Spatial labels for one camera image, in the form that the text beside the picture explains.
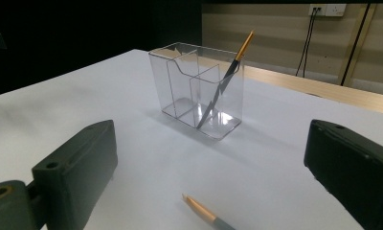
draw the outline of clear plastic pen holder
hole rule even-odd
[[[210,137],[224,138],[242,121],[243,60],[210,104],[235,56],[185,43],[149,52],[162,111]]]

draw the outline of beige wall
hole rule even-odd
[[[306,73],[338,78],[361,7],[347,4],[343,17],[316,19]],[[270,70],[284,68],[286,71],[280,72],[291,74],[302,55],[310,19],[308,9],[308,4],[205,4],[203,46],[237,51],[249,32],[255,30],[246,59]],[[383,4],[376,8],[352,77],[383,82]]]

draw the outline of acrylic container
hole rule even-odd
[[[243,58],[224,79],[236,54],[185,43],[150,51],[162,111],[214,139],[224,138],[242,122]]]

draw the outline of white table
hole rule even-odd
[[[236,229],[362,229],[304,166],[310,121],[383,146],[383,113],[245,80],[242,124],[214,141],[160,111],[147,52],[132,50],[0,95],[0,182],[82,128],[112,119],[119,165],[85,229],[213,229],[188,194]]]

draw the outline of electrical outlet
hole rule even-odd
[[[326,15],[326,9],[327,9],[327,4],[310,4],[310,9],[308,10],[308,15],[313,14],[313,9],[319,9],[317,11],[317,16],[325,16]]]
[[[326,16],[344,16],[347,4],[327,4]]]

